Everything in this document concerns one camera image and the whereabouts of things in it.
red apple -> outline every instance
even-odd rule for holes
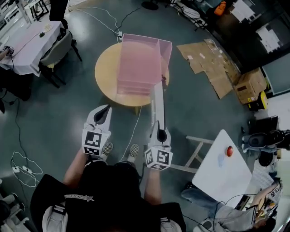
[[[234,153],[234,149],[232,148],[232,146],[229,146],[227,148],[227,156],[231,157],[233,153]]]

round wooden table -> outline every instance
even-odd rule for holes
[[[150,104],[150,96],[117,94],[117,75],[122,43],[108,47],[99,57],[95,67],[95,78],[100,90],[112,101],[124,106],[135,107]],[[169,83],[169,71],[166,72],[166,85]]]

checkered shoe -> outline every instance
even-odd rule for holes
[[[108,158],[108,155],[110,154],[110,152],[113,150],[114,145],[112,143],[106,143],[104,149],[103,149],[103,153],[100,155],[100,157],[103,160],[106,160]]]
[[[134,163],[138,153],[139,153],[139,146],[137,144],[133,144],[130,148],[130,153],[129,153],[127,161]]]

wooden chair leg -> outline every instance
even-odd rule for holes
[[[71,46],[72,46],[74,52],[76,53],[77,57],[80,59],[80,61],[82,61],[82,58],[81,58],[80,54],[78,53],[77,47],[74,45],[74,43],[72,43]]]

power strip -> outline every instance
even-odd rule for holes
[[[26,166],[22,166],[23,170],[27,171],[28,173],[32,174],[32,170],[27,168]]]
[[[123,41],[123,33],[119,31],[118,38],[120,41]]]
[[[19,167],[13,167],[12,170],[13,170],[14,173],[18,173],[18,172],[20,172]]]

